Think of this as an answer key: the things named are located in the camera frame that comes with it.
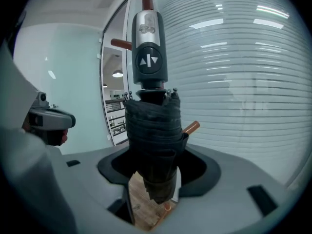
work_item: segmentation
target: white ceiling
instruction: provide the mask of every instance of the white ceiling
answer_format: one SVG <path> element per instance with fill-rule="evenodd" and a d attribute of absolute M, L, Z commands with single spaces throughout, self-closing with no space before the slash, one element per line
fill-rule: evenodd
<path fill-rule="evenodd" d="M 114 0 L 29 0 L 23 27 L 42 23 L 73 23 L 103 30 Z"/>

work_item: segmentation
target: wall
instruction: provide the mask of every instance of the wall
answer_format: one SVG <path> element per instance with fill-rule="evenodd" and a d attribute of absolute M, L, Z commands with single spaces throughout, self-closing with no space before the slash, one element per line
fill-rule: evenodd
<path fill-rule="evenodd" d="M 103 90 L 103 98 L 104 100 L 110 100 L 111 99 L 111 90 L 110 89 L 104 89 Z"/>
<path fill-rule="evenodd" d="M 25 78 L 47 93 L 50 104 L 72 113 L 76 125 L 63 154 L 112 146 L 101 102 L 101 32 L 90 27 L 53 23 L 20 30 L 14 62 Z"/>
<path fill-rule="evenodd" d="M 201 124 L 189 143 L 246 158 L 289 185 L 310 154 L 312 132 L 311 36 L 294 7 L 288 0 L 157 4 L 167 43 L 165 88 L 178 88 L 182 127 Z M 128 41 L 140 6 L 131 1 Z M 129 74 L 131 60 L 127 51 Z M 128 83 L 139 89 L 132 76 Z"/>

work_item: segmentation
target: black slot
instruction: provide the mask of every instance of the black slot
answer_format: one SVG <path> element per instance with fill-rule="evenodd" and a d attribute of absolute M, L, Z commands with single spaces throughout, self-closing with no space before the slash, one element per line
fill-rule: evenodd
<path fill-rule="evenodd" d="M 78 160 L 71 160 L 71 161 L 67 161 L 66 162 L 68 167 L 72 167 L 72 166 L 76 166 L 78 164 L 80 164 L 80 162 Z"/>
<path fill-rule="evenodd" d="M 261 185 L 251 186 L 247 188 L 247 191 L 253 198 L 263 216 L 267 216 L 277 208 L 277 204 Z"/>

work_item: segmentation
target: hand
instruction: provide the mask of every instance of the hand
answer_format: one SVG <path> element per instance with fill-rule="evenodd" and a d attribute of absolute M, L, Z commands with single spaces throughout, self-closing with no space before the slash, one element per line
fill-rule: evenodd
<path fill-rule="evenodd" d="M 63 137 L 62 137 L 62 144 L 64 144 L 67 141 L 67 133 L 68 133 L 68 129 L 64 130 L 63 132 Z"/>

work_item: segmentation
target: gray machine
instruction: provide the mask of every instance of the gray machine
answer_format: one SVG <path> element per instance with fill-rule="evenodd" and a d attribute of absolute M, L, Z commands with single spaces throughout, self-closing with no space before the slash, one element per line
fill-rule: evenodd
<path fill-rule="evenodd" d="M 154 20 L 157 18 L 159 16 L 153 12 L 146 20 L 148 27 L 155 25 L 161 32 L 159 24 L 162 22 Z M 153 29 L 147 28 L 145 32 L 153 33 Z M 137 56 L 133 60 L 137 65 L 140 65 L 140 56 L 156 53 L 160 54 L 164 66 L 153 66 L 156 72 L 152 74 L 148 67 L 136 70 L 136 81 L 143 81 L 139 94 L 143 100 L 153 100 L 155 96 L 158 101 L 164 91 L 156 86 L 167 79 L 165 51 L 158 50 L 156 43 L 142 44 L 147 49 L 140 45 L 134 51 Z M 42 93 L 37 95 L 29 113 L 34 129 L 45 133 L 75 125 L 71 114 L 48 107 L 46 95 Z M 0 143 L 1 167 L 7 181 L 30 215 L 48 231 L 58 234 L 143 233 L 134 227 L 128 194 L 127 183 L 133 171 L 126 173 L 120 168 L 127 159 L 120 162 L 119 158 L 131 154 L 129 144 L 62 155 L 42 136 L 16 129 L 1 129 Z M 265 222 L 288 197 L 284 186 L 243 158 L 190 144 L 183 149 L 182 160 L 187 162 L 178 163 L 182 174 L 179 203 L 154 233 L 237 232 Z M 255 226 L 247 233 L 262 233 L 268 228 Z"/>
<path fill-rule="evenodd" d="M 28 113 L 30 132 L 39 136 L 47 145 L 60 146 L 63 131 L 76 124 L 76 118 L 63 110 L 49 106 L 43 92 L 38 95 Z"/>

